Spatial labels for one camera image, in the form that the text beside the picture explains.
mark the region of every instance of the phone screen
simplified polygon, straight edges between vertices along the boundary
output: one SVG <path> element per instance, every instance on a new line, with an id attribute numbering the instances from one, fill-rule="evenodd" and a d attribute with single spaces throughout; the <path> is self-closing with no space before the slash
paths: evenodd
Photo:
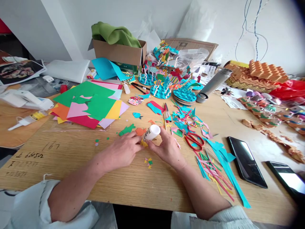
<path id="1" fill-rule="evenodd" d="M 242 177 L 260 187 L 268 188 L 247 143 L 233 137 L 228 137 L 228 142 L 235 154 Z"/>
<path id="2" fill-rule="evenodd" d="M 269 162 L 285 183 L 293 190 L 305 195 L 305 183 L 286 164 Z"/>

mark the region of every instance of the stack of paper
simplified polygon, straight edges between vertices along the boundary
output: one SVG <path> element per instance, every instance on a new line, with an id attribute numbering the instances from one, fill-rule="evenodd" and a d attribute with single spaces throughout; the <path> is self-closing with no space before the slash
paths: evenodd
<path id="1" fill-rule="evenodd" d="M 51 109 L 58 123 L 72 121 L 89 128 L 108 127 L 129 106 L 120 100 L 122 85 L 86 81 L 57 96 Z"/>

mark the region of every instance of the hand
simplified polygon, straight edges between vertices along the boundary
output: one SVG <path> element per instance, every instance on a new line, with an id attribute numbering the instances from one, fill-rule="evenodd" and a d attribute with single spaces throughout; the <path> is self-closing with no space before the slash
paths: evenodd
<path id="1" fill-rule="evenodd" d="M 116 139 L 108 148 L 98 153 L 92 160 L 98 162 L 101 175 L 110 171 L 129 166 L 136 156 L 136 152 L 144 149 L 142 137 L 137 132 L 126 133 Z"/>
<path id="2" fill-rule="evenodd" d="M 180 153 L 174 137 L 168 134 L 163 128 L 160 129 L 162 138 L 161 144 L 157 146 L 152 141 L 146 140 L 148 147 L 175 170 L 184 168 L 187 165 L 187 161 Z"/>

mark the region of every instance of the red plastic bag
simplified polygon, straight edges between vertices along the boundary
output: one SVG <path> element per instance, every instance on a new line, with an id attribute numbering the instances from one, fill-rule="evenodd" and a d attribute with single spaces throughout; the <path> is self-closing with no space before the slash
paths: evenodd
<path id="1" fill-rule="evenodd" d="M 270 95 L 278 97 L 283 101 L 297 97 L 305 98 L 305 81 L 288 80 L 279 85 L 277 89 L 270 92 Z"/>

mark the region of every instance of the glue stick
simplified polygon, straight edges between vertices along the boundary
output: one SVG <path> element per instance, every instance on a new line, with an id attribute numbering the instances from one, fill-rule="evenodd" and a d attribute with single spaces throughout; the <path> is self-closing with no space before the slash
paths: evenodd
<path id="1" fill-rule="evenodd" d="M 155 137 L 160 134 L 161 130 L 160 127 L 157 125 L 151 125 L 150 128 L 146 131 L 146 133 L 143 135 L 143 141 L 145 140 L 153 140 Z"/>
<path id="2" fill-rule="evenodd" d="M 25 118 L 19 120 L 18 123 L 16 125 L 14 125 L 13 127 L 9 128 L 8 131 L 16 129 L 17 127 L 20 127 L 20 126 L 27 126 L 27 125 L 31 124 L 32 122 L 35 122 L 47 115 L 48 114 L 45 113 L 43 110 L 37 111 L 34 114 L 31 114 L 31 115 L 26 116 Z"/>

